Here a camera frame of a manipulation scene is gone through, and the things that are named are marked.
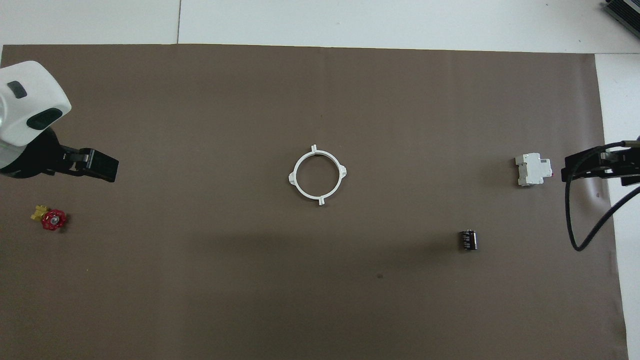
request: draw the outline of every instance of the white circuit breaker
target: white circuit breaker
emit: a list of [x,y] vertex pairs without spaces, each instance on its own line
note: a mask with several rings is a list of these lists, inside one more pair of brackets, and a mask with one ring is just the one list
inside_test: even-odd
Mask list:
[[518,185],[531,186],[544,183],[544,177],[553,176],[551,171],[551,161],[549,159],[541,159],[540,154],[532,152],[523,154],[515,158],[518,165]]

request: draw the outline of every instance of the red knob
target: red knob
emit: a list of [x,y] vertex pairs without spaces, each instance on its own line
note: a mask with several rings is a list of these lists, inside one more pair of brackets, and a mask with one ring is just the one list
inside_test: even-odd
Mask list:
[[58,209],[50,210],[42,217],[42,227],[51,231],[62,227],[65,222],[67,222],[65,212]]

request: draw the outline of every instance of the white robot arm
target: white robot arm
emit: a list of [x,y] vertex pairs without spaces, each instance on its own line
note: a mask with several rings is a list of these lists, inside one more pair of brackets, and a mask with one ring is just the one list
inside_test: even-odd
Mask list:
[[116,159],[94,149],[76,150],[58,143],[49,126],[70,110],[65,92],[39,63],[25,61],[1,68],[0,173],[25,178],[61,172],[115,181]]

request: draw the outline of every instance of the white tile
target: white tile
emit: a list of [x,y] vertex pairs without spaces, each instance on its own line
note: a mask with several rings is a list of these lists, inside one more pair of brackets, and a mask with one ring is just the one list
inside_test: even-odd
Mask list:
[[180,43],[640,53],[584,0],[182,0]]
[[0,44],[171,44],[180,0],[2,1]]
[[[596,69],[604,137],[607,143],[635,140],[640,136],[640,54],[597,54]],[[611,201],[616,202],[635,186],[609,180]],[[616,229],[618,273],[627,323],[629,359],[640,359],[640,195],[613,216]]]

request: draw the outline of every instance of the black cable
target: black cable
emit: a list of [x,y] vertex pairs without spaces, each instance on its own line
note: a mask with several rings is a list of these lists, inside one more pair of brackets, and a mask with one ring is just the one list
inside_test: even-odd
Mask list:
[[566,228],[567,228],[567,231],[569,232],[569,239],[571,240],[571,246],[576,251],[584,250],[587,247],[587,245],[589,245],[593,237],[596,236],[596,233],[598,233],[600,228],[607,222],[609,218],[611,218],[613,213],[615,213],[618,209],[622,207],[622,205],[626,204],[634,196],[640,193],[640,186],[638,186],[637,188],[633,189],[630,193],[626,194],[622,199],[620,199],[620,201],[618,201],[614,206],[612,206],[611,209],[607,210],[607,212],[604,215],[602,215],[600,220],[598,220],[596,225],[591,229],[591,231],[589,232],[587,237],[584,239],[584,241],[579,246],[576,244],[575,237],[573,235],[573,228],[571,226],[571,208],[569,204],[571,181],[573,180],[573,177],[576,171],[578,171],[578,168],[580,167],[580,165],[582,165],[582,163],[585,162],[588,158],[594,156],[595,154],[600,154],[604,150],[611,149],[612,147],[619,147],[619,146],[626,147],[628,145],[627,145],[627,142],[621,141],[621,142],[608,143],[607,145],[594,147],[589,152],[585,153],[585,155],[583,155],[578,161],[576,161],[576,163],[571,168],[566,178],[566,185],[564,187],[564,212],[566,215]]

